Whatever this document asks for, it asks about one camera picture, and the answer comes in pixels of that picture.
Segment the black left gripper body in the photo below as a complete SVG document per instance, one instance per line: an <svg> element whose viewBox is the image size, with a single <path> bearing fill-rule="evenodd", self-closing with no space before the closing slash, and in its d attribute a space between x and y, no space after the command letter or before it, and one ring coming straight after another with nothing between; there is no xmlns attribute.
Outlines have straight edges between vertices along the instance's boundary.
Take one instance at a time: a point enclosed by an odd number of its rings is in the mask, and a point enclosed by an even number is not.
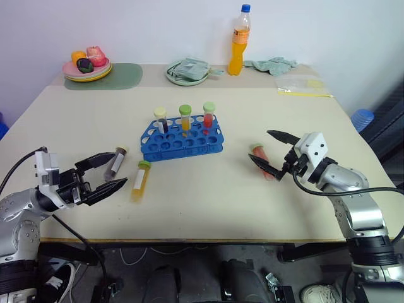
<svg viewBox="0 0 404 303"><path fill-rule="evenodd" d="M78 169L69 169L60 175L57 193L67 207L85 204L91 206L89 195L90 183L84 181L85 172Z"/></svg>

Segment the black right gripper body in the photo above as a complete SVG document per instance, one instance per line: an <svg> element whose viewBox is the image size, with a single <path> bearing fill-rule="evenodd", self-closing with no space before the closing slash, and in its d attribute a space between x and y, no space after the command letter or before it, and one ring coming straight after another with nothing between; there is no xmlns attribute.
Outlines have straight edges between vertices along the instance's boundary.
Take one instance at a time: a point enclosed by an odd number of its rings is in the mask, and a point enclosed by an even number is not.
<svg viewBox="0 0 404 303"><path fill-rule="evenodd" d="M283 178L285 174L302 177L308 169L307 166L307 164L309 163L308 156L305 153L298 156L294 148L290 149L290 151L286 154L284 160L285 161L281 169L280 178Z"/></svg>

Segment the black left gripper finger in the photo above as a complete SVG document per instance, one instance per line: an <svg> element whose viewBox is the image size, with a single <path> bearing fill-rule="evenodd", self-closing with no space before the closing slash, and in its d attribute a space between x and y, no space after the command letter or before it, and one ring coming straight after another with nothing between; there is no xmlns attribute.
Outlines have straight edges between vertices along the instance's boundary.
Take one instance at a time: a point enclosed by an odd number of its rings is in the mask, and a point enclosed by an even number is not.
<svg viewBox="0 0 404 303"><path fill-rule="evenodd" d="M86 171L90 169L95 169L100 167L106 163L108 163L112 158L114 158L114 152L102 152L91 157L88 157L84 160L75 163L75 167L78 172L84 174Z"/></svg>
<svg viewBox="0 0 404 303"><path fill-rule="evenodd" d="M109 196L113 195L116 191L120 190L120 188L122 188L127 181L128 181L127 177L108 181L97 187L94 191L87 192L85 194L85 204L91 206L108 198Z"/></svg>

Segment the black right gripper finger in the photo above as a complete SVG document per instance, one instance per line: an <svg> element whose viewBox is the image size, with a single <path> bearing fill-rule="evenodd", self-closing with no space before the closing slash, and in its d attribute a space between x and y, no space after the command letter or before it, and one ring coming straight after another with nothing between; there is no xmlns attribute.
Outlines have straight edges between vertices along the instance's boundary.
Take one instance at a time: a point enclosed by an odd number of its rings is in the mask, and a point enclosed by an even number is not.
<svg viewBox="0 0 404 303"><path fill-rule="evenodd" d="M290 144L292 146L296 145L296 143L299 141L298 137L283 131L267 130L267 133L270 136L274 137L274 139L281 141L282 143L285 144Z"/></svg>
<svg viewBox="0 0 404 303"><path fill-rule="evenodd" d="M283 172L272 167L269 162L263 158L255 156L253 154L248 154L249 158L264 172L272 175L276 180L281 180L283 177Z"/></svg>

